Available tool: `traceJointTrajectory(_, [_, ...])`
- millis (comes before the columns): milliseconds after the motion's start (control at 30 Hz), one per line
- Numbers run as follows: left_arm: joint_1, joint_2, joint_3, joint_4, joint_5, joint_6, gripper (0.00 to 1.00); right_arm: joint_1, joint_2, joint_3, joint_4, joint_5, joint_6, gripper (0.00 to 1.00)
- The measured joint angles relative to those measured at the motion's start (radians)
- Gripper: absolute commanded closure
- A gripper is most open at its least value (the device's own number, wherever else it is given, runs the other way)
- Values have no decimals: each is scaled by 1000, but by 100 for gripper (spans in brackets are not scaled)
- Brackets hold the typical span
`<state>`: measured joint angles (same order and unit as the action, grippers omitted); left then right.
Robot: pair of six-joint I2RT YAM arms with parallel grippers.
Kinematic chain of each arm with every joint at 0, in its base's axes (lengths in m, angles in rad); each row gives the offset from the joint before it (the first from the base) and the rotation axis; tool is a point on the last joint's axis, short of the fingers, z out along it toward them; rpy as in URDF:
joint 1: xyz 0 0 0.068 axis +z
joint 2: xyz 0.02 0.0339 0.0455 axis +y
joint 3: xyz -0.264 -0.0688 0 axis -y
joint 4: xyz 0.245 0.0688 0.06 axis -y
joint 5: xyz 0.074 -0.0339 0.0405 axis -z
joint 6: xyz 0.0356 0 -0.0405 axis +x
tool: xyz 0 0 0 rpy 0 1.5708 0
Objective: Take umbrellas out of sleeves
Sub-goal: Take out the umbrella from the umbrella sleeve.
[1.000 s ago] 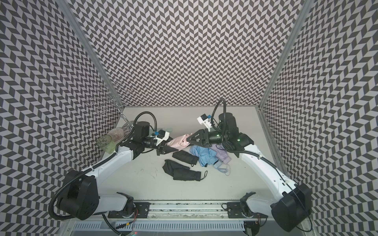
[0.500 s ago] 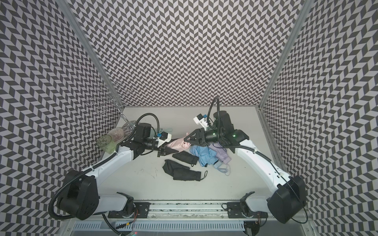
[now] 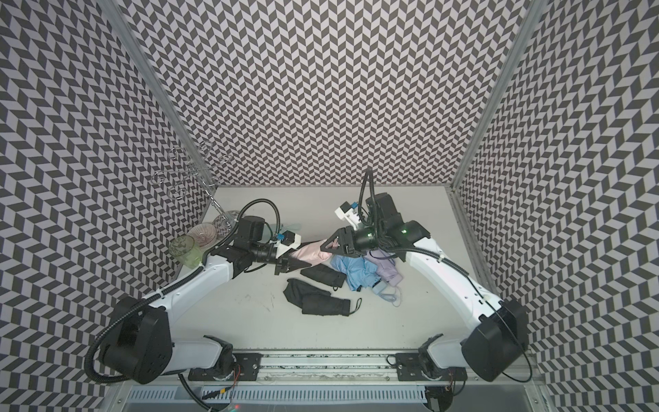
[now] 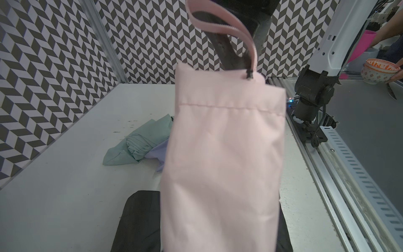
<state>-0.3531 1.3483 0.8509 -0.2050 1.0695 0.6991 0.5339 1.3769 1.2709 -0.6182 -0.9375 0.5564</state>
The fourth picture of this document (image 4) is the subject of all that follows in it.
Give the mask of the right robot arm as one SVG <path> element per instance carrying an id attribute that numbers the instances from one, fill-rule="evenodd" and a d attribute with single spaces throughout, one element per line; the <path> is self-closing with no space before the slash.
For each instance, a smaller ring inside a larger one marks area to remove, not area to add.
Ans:
<path id="1" fill-rule="evenodd" d="M 301 71 L 295 92 L 299 101 L 293 111 L 295 122 L 301 124 L 304 134 L 309 135 L 311 146 L 321 143 L 320 126 L 313 120 L 319 109 L 325 109 L 334 94 L 340 71 L 354 51 L 356 41 L 365 30 L 365 23 L 376 1 L 340 1 L 318 49 Z M 186 1 L 186 10 L 192 24 L 209 33 L 232 35 L 240 38 L 247 46 L 250 64 L 244 71 L 247 79 L 252 79 L 257 70 L 257 50 L 251 34 L 244 24 L 231 12 L 213 1 Z"/>

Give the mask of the black sleeve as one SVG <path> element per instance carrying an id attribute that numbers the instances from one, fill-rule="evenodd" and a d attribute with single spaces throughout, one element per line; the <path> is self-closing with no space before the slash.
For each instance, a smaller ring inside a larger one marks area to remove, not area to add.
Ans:
<path id="1" fill-rule="evenodd" d="M 279 191 L 243 196 L 223 188 L 175 185 L 131 195 L 114 252 L 290 252 Z"/>

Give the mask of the pink sleeved umbrella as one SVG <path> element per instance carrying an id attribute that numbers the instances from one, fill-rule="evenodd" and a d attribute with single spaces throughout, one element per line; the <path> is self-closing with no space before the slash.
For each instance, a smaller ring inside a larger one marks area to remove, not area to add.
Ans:
<path id="1" fill-rule="evenodd" d="M 175 69 L 175 115 L 161 179 L 166 252 L 274 252 L 278 241 L 286 92 L 257 71 L 245 25 L 213 1 L 186 1 L 191 23 L 240 38 L 250 66 Z"/>

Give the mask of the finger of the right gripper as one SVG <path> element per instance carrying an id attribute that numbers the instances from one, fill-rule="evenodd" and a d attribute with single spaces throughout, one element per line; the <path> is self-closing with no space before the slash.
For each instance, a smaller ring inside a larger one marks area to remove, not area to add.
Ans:
<path id="1" fill-rule="evenodd" d="M 217 15 L 204 11 L 195 12 L 193 16 L 196 20 L 209 24 L 228 25 L 225 20 Z M 261 21 L 255 18 L 249 18 L 243 14 L 239 16 L 239 20 L 243 22 L 249 33 L 251 33 L 257 52 L 259 53 L 261 51 Z M 211 33 L 209 31 L 206 31 L 205 34 L 213 44 L 224 70 L 246 69 L 251 66 L 249 51 L 247 50 L 241 56 L 237 55 L 231 44 L 231 36 L 229 34 Z"/>

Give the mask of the lavender sleeve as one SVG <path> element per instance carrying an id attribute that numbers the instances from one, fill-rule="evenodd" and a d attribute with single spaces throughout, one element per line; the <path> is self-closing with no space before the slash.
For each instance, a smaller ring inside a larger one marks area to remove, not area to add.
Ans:
<path id="1" fill-rule="evenodd" d="M 165 140 L 164 142 L 160 143 L 156 147 L 154 147 L 150 152 L 145 155 L 146 159 L 157 159 L 159 161 L 159 165 L 156 169 L 157 172 L 162 172 L 165 159 L 166 159 L 166 152 L 168 146 L 169 139 Z"/>

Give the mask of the mint green sleeved umbrella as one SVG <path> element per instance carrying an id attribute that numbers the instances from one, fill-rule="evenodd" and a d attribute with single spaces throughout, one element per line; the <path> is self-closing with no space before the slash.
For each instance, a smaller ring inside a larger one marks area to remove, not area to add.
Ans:
<path id="1" fill-rule="evenodd" d="M 103 165 L 139 163 L 155 147 L 165 142 L 171 133 L 173 117 L 169 114 L 158 120 L 149 120 L 126 136 L 118 145 L 110 148 L 103 158 Z"/>

